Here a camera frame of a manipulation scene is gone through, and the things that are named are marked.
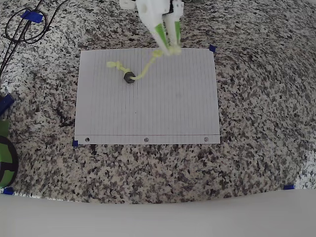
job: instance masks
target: black wire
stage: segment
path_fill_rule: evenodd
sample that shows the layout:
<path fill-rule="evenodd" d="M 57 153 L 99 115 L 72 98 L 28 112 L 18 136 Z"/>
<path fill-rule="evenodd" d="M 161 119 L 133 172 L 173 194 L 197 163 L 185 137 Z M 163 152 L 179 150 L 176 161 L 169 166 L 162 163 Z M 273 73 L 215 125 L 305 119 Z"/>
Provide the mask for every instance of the black wire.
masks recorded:
<path fill-rule="evenodd" d="M 2 62 L 1 67 L 0 67 L 0 78 L 1 78 L 2 73 L 4 72 L 4 69 L 5 69 L 6 65 L 8 64 L 8 62 L 9 62 L 9 60 L 11 59 L 13 53 L 15 52 L 16 48 L 18 47 L 18 45 L 19 45 L 20 43 L 22 43 L 22 42 L 27 43 L 27 44 L 33 44 L 33 43 L 36 43 L 36 42 L 40 41 L 40 40 L 45 36 L 46 32 L 49 31 L 49 27 L 50 27 L 51 23 L 53 22 L 53 20 L 54 20 L 56 14 L 57 14 L 57 12 L 58 12 L 58 10 L 61 8 L 61 6 L 62 6 L 63 4 L 65 4 L 65 3 L 68 2 L 68 1 L 69 1 L 69 0 L 63 1 L 63 2 L 56 8 L 56 10 L 55 10 L 55 12 L 54 12 L 52 18 L 50 19 L 50 22 L 49 22 L 49 23 L 48 23 L 48 19 L 47 19 L 46 14 L 45 14 L 44 12 L 42 12 L 41 10 L 39 10 L 39 7 L 40 7 L 40 5 L 42 4 L 43 0 L 40 0 L 40 1 L 39 1 L 39 3 L 37 4 L 37 6 L 36 6 L 36 8 L 35 8 L 34 10 L 30 10 L 30 9 L 28 9 L 28 8 L 24 8 L 24 9 L 22 9 L 22 10 L 16 12 L 16 13 L 14 13 L 13 16 L 11 16 L 11 18 L 8 20 L 8 22 L 7 22 L 6 26 L 5 26 L 5 30 L 4 30 L 5 38 L 7 38 L 8 40 L 10 40 L 10 44 L 9 44 L 9 47 L 8 47 L 6 53 L 5 53 L 3 62 Z M 15 39 L 15 38 L 17 37 L 17 34 L 18 34 L 19 30 L 20 30 L 20 27 L 21 27 L 21 25 L 22 25 L 22 22 L 25 20 L 25 19 L 22 18 L 22 20 L 20 21 L 20 23 L 19 23 L 17 29 L 16 29 L 15 32 L 14 32 L 13 37 L 10 37 L 10 36 L 9 36 L 9 33 L 8 33 L 8 27 L 9 27 L 9 25 L 10 25 L 12 19 L 13 19 L 16 15 L 18 15 L 18 14 L 20 14 L 21 12 L 26 11 L 26 10 L 29 11 L 28 14 L 30 14 L 31 12 L 36 12 L 36 13 L 40 13 L 40 14 L 42 14 L 42 15 L 44 16 L 44 28 L 43 28 L 43 30 L 42 30 L 38 35 L 26 39 L 26 38 L 25 38 L 25 34 L 26 34 L 26 32 L 28 31 L 28 29 L 29 29 L 29 27 L 30 27 L 30 25 L 31 25 L 31 23 L 32 23 L 31 21 L 28 21 L 28 22 L 26 23 L 26 25 L 24 26 L 24 28 L 23 28 L 23 30 L 22 30 L 22 33 L 20 34 L 19 38 L 18 38 L 18 39 Z"/>

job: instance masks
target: white paper sheet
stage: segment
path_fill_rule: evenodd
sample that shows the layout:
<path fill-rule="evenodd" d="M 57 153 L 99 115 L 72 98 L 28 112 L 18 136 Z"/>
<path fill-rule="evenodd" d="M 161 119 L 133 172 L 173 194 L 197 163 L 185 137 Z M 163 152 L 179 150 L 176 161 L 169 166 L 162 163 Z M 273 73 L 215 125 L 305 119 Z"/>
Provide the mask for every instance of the white paper sheet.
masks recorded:
<path fill-rule="evenodd" d="M 138 75 L 153 48 L 82 51 L 76 106 L 79 144 L 220 143 L 213 52 L 183 49 L 150 66 L 127 84 L 123 72 L 107 68 L 121 61 Z"/>

